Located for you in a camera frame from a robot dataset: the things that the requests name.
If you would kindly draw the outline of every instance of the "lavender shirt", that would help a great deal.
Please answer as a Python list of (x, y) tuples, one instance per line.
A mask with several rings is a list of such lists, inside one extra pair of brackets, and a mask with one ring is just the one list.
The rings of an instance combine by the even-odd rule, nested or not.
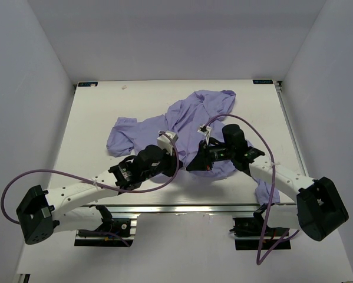
[[(218, 114), (230, 113), (236, 94), (230, 90), (195, 91), (184, 100), (172, 104), (167, 113), (137, 122), (136, 118), (118, 118), (107, 140), (107, 149), (115, 157), (129, 155), (134, 149), (137, 154), (149, 144), (157, 144), (158, 132), (173, 131), (179, 139), (176, 146), (180, 160), (185, 166), (193, 160), (199, 141), (204, 136), (197, 132), (202, 124)], [(211, 136), (223, 141), (222, 127), (224, 124), (216, 120), (211, 124)], [(235, 171), (230, 161), (216, 162), (208, 172), (194, 171), (192, 174), (214, 179), (223, 179)], [(256, 180), (258, 187), (255, 190), (258, 202), (262, 205), (268, 202), (270, 185)], [(274, 202), (279, 202), (279, 192), (275, 190)]]

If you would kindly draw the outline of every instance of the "purple cable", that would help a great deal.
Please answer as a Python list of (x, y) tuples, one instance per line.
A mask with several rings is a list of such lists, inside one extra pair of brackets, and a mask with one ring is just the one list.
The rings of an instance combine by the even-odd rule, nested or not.
[(106, 184), (102, 184), (102, 183), (94, 183), (94, 181), (92, 180), (89, 180), (89, 179), (86, 179), (86, 178), (83, 178), (83, 177), (79, 177), (77, 175), (73, 175), (73, 174), (69, 174), (69, 173), (65, 173), (65, 172), (62, 172), (62, 171), (57, 171), (57, 170), (52, 170), (52, 169), (36, 169), (36, 170), (30, 170), (30, 171), (27, 171), (27, 172), (24, 172), (20, 175), (18, 175), (17, 177), (13, 178), (8, 184), (7, 186), (5, 187), (4, 191), (2, 192), (2, 196), (1, 196), (1, 211), (2, 211), (2, 214), (6, 217), (7, 220), (9, 220), (10, 222), (14, 223), (14, 224), (20, 224), (19, 221), (15, 220), (15, 219), (12, 219), (6, 212), (6, 209), (5, 209), (5, 197), (6, 197), (6, 194), (7, 194), (7, 191), (9, 190), (9, 188), (11, 187), (11, 185), (13, 183), (15, 183), (18, 179), (26, 176), (26, 175), (29, 175), (29, 174), (33, 174), (33, 173), (40, 173), (40, 172), (43, 172), (43, 173), (53, 173), (53, 174), (58, 174), (58, 175), (62, 175), (62, 176), (66, 176), (66, 177), (70, 177), (70, 178), (73, 178), (73, 179), (77, 179), (77, 180), (80, 180), (86, 184), (90, 184), (90, 185), (97, 185), (99, 187), (103, 187), (105, 189), (108, 189), (108, 190), (115, 190), (116, 192), (120, 192), (120, 193), (148, 193), (148, 192), (154, 192), (155, 190), (159, 190), (165, 186), (167, 186), (169, 183), (171, 183), (176, 175), (177, 175), (177, 172), (179, 171), (179, 154), (177, 152), (177, 147), (175, 145), (175, 142), (164, 132), (164, 131), (160, 131), (160, 133), (162, 135), (164, 135), (172, 144), (173, 148), (174, 148), (174, 151), (175, 151), (175, 155), (176, 155), (176, 170), (175, 170), (175, 173), (174, 175), (164, 184), (160, 185), (160, 186), (157, 186), (157, 187), (154, 187), (152, 189), (147, 189), (147, 190), (124, 190), (124, 189), (119, 189), (117, 187), (111, 187), (111, 186), (108, 186)]
[(125, 241), (122, 237), (120, 237), (120, 236), (118, 236), (117, 234), (112, 233), (112, 232), (98, 232), (98, 231), (90, 231), (90, 230), (85, 230), (85, 229), (82, 229), (82, 230), (79, 230), (79, 231), (80, 231), (80, 232), (84, 232), (84, 233), (94, 234), (94, 235), (102, 235), (102, 236), (104, 236), (104, 235), (111, 235), (111, 236), (113, 236), (113, 237), (115, 237), (115, 238), (121, 240), (121, 241), (125, 244), (125, 246), (130, 247), (130, 245), (128, 244), (127, 241)]
[(217, 116), (212, 117), (205, 126), (209, 126), (213, 121), (217, 120), (219, 117), (223, 117), (223, 116), (230, 116), (230, 117), (234, 117), (239, 119), (240, 121), (244, 122), (245, 124), (247, 124), (247, 126), (249, 126), (257, 135), (258, 137), (261, 139), (261, 141), (263, 142), (263, 144), (265, 145), (267, 151), (269, 152), (270, 155), (270, 160), (272, 162), (272, 184), (270, 187), (270, 195), (269, 195), (269, 201), (268, 204), (266, 206), (266, 212), (265, 212), (265, 217), (264, 217), (264, 224), (262, 226), (261, 229), (261, 234), (260, 234), (260, 240), (259, 240), (259, 246), (258, 246), (258, 253), (256, 256), (256, 264), (260, 265), (264, 259), (270, 254), (270, 252), (272, 252), (272, 250), (275, 249), (275, 247), (281, 243), (282, 241), (287, 241), (289, 239), (292, 239), (299, 231), (296, 231), (292, 236), (290, 236), (288, 239), (284, 240), (284, 237), (288, 234), (289, 230), (286, 230), (285, 233), (266, 251), (266, 253), (264, 254), (264, 256), (262, 258), (260, 258), (261, 256), (261, 250), (263, 248), (263, 241), (264, 241), (264, 236), (265, 236), (265, 230), (266, 230), (266, 225), (268, 223), (268, 219), (269, 219), (269, 213), (270, 213), (270, 207), (272, 206), (272, 199), (273, 199), (273, 193), (275, 191), (275, 182), (276, 182), (276, 167), (274, 165), (275, 163), (275, 158), (273, 156), (273, 153), (270, 149), (270, 147), (268, 146), (267, 142), (264, 140), (264, 138), (261, 136), (261, 134), (250, 124), (248, 123), (245, 119), (236, 116), (236, 115), (232, 115), (232, 114), (220, 114)]

